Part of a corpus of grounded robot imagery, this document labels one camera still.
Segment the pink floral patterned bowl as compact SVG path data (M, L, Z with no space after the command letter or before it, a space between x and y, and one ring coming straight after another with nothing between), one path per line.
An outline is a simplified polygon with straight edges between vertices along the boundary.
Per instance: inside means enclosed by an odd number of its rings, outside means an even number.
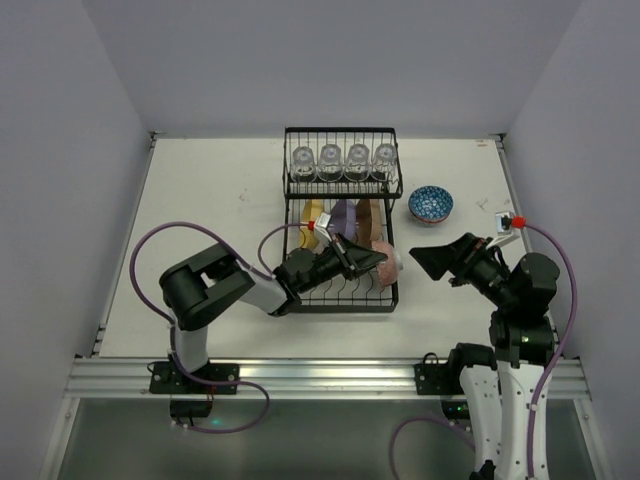
M373 241L371 246L374 251L387 256L385 261L376 266L376 272L380 287L389 287L398 280L399 274L404 268L401 256L394 246L386 241Z

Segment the purple square plate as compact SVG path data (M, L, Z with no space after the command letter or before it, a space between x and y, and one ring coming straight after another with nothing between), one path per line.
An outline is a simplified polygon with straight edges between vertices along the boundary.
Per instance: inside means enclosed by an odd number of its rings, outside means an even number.
M349 241L356 239L356 206L352 200L340 199L330 210L329 232L342 235Z

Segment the blue patterned bowl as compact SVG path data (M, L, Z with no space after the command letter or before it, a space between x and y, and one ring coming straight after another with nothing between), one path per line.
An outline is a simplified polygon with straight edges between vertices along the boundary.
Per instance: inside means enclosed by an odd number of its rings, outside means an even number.
M410 194L408 208L417 220L434 225L450 216L454 208L454 198L440 186L422 186Z

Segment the yellow square panda plate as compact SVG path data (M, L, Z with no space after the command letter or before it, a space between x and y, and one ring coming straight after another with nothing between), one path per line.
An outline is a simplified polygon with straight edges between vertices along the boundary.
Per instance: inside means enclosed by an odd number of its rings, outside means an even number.
M302 210L300 222L303 226L299 228L299 247L314 250L319 241L316 239L314 232L308 228L310 222L316 219L324 212L324 204L320 199L309 199Z

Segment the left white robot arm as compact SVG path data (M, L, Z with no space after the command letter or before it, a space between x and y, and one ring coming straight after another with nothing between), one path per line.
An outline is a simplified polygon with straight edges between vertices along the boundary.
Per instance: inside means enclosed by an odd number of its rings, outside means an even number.
M241 266L229 248L216 244L160 278L163 300L175 323L172 354L185 371L194 373L209 360L208 326L235 303L279 317L294 311L302 294L335 277L355 280L374 272L386 287L397 279L398 268L396 251L389 243L374 241L367 248L337 234L319 253L292 250L271 277L262 278Z

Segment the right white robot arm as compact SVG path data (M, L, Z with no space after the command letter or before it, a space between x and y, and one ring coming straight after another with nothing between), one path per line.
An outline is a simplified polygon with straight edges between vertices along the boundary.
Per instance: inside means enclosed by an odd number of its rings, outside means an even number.
M464 393L474 435L473 479L547 479L547 402L555 335L547 316L560 270L544 254L506 265L496 242L466 233L411 256L434 281L450 274L495 307L488 346L459 343L446 363Z

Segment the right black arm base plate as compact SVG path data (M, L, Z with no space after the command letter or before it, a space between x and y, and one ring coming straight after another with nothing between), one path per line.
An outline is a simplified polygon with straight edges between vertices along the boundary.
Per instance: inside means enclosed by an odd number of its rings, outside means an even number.
M447 358L435 352L426 353L414 368L414 383L418 395L455 396L463 393L459 381L456 354L450 351Z

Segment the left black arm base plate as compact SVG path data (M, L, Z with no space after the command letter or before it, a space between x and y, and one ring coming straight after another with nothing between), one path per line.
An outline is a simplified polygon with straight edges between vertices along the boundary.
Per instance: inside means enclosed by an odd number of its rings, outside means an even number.
M166 395L235 395L240 367L235 363L211 363L192 373L214 385L194 381L182 373L172 360L151 362L147 365L151 374L149 392Z

